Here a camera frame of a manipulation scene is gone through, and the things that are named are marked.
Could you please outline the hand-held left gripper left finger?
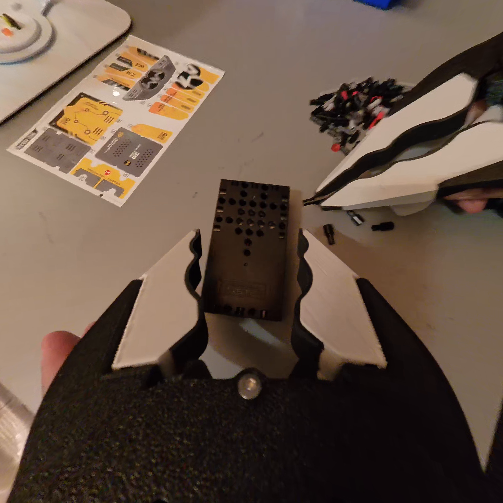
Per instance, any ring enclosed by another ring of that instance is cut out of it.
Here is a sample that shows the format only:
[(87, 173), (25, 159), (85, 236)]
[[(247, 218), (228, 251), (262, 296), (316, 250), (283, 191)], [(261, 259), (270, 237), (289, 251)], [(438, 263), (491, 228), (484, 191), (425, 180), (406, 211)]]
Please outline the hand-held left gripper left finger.
[(155, 365), (181, 373), (204, 353), (209, 336), (202, 299), (200, 230), (191, 230), (140, 279), (141, 287), (112, 363), (117, 372)]

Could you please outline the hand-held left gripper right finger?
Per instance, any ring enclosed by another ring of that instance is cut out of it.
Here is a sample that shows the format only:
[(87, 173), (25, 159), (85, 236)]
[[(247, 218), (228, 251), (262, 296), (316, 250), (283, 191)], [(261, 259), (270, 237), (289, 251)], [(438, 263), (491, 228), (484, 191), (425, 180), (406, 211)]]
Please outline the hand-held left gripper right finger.
[(292, 348), (301, 373), (331, 381), (345, 364), (387, 367), (365, 306), (360, 277), (308, 230), (300, 229)]

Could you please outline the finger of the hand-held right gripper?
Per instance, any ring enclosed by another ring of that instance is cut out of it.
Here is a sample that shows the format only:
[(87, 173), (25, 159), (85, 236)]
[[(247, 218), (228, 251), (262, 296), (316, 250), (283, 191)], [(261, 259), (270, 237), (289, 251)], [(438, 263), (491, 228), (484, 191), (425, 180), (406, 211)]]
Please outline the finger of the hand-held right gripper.
[(481, 116), (430, 144), (367, 170), (324, 198), (323, 210), (389, 206), (398, 215), (420, 211), (435, 200), (502, 198), (502, 116)]
[(375, 167), (390, 163), (407, 148), (459, 130), (479, 88), (479, 80), (461, 73), (385, 117), (319, 185), (329, 195)]

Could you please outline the pile of black red pins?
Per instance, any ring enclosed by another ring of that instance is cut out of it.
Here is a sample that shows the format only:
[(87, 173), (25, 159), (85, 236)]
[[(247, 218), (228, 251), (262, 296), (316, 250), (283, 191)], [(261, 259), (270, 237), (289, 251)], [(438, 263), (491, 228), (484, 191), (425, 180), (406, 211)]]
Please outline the pile of black red pins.
[(342, 83), (338, 89), (310, 100), (311, 122), (332, 138), (331, 150), (348, 155), (414, 85), (396, 79)]

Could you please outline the black perforated block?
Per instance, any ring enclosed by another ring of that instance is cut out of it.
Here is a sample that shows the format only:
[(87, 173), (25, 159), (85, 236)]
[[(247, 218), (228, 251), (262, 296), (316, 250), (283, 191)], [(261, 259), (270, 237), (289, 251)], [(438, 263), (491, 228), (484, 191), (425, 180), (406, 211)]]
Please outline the black perforated block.
[(206, 262), (206, 313), (281, 321), (290, 188), (222, 179)]

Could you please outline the person's right hand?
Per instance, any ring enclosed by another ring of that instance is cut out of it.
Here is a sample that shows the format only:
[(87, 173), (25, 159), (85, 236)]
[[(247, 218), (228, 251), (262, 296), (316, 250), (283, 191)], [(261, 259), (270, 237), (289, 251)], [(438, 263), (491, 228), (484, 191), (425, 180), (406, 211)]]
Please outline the person's right hand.
[(468, 214), (482, 212), (490, 199), (499, 198), (501, 198), (499, 191), (489, 188), (473, 188), (444, 197), (446, 201), (456, 204)]

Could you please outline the person's left hand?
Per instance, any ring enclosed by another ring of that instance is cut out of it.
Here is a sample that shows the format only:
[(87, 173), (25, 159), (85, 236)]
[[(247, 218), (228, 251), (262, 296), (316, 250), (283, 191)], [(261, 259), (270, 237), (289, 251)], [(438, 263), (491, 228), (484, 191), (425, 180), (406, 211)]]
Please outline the person's left hand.
[(48, 333), (41, 342), (41, 393), (47, 393), (61, 366), (72, 352), (80, 339), (91, 329), (95, 322), (90, 323), (82, 336), (77, 336), (66, 330)]

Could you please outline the yellow grey sticker sheet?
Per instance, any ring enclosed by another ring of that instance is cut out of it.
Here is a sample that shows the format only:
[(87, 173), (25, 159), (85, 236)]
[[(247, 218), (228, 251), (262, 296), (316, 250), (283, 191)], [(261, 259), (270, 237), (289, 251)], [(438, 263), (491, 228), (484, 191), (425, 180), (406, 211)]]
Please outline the yellow grey sticker sheet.
[(7, 151), (121, 207), (224, 75), (129, 35)]

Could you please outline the silver metal cylinder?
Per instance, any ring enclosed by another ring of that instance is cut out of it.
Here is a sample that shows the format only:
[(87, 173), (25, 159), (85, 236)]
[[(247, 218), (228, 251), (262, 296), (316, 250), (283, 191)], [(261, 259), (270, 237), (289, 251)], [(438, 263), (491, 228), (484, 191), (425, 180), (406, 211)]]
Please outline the silver metal cylinder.
[(1, 384), (1, 502), (14, 483), (34, 414)]

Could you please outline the white flat tray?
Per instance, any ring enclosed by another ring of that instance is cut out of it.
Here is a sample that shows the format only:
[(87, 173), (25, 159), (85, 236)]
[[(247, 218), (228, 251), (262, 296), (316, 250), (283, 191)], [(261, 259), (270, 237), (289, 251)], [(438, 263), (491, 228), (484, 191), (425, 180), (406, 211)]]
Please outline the white flat tray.
[(1, 64), (1, 122), (125, 34), (129, 14), (108, 1), (53, 1), (53, 37), (36, 56)]

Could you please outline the white round dish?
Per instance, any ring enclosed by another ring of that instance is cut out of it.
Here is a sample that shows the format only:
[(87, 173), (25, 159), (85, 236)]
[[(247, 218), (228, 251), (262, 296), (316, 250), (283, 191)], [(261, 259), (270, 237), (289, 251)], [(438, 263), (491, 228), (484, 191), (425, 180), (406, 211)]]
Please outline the white round dish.
[[(1, 64), (14, 64), (30, 59), (49, 44), (53, 37), (53, 25), (47, 13), (53, 1), (1, 1), (1, 15), (7, 13), (21, 26), (11, 29), (14, 36), (1, 33)], [(8, 27), (1, 17), (1, 29)]]

